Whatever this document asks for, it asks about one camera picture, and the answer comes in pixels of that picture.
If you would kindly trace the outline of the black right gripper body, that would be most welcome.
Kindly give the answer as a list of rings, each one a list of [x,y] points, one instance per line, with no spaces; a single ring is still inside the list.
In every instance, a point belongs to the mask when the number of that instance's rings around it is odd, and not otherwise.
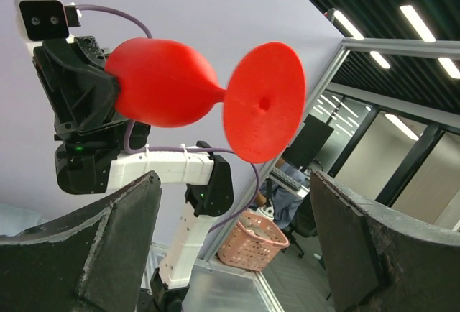
[[[114,106],[120,94],[116,77],[104,68],[108,55],[95,37],[45,40],[32,62],[55,114],[56,135],[69,139],[124,122]]]

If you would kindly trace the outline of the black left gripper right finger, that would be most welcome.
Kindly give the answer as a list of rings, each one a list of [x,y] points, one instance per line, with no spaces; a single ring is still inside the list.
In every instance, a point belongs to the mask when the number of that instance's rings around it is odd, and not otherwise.
[[[321,171],[310,181],[336,311],[459,310],[459,233],[365,198]]]

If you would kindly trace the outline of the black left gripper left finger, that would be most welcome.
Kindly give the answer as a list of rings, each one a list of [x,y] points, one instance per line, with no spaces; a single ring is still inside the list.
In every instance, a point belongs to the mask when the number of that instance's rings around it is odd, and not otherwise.
[[[43,225],[1,237],[2,311],[134,311],[160,206],[150,171]]]

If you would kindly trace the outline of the red plastic wine glass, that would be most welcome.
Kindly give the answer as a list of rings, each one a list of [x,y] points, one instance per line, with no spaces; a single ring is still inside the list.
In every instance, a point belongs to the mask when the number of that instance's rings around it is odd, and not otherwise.
[[[134,38],[120,44],[104,70],[120,87],[115,108],[154,127],[184,127],[223,106],[230,148],[260,164],[290,143],[303,117],[307,86],[303,64],[282,42],[250,50],[226,86],[199,51],[172,40]]]

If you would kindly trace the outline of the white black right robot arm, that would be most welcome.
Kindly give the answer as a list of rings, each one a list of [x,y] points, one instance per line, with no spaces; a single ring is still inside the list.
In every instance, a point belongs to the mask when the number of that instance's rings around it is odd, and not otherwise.
[[[193,123],[223,100],[210,65],[179,42],[134,38],[104,55],[92,37],[45,40],[32,62],[55,114],[58,186],[102,200],[72,213],[94,235],[78,283],[80,311],[180,311],[196,257],[233,202],[229,163],[205,142],[153,149],[150,127]],[[140,289],[162,187],[186,187],[180,231]]]

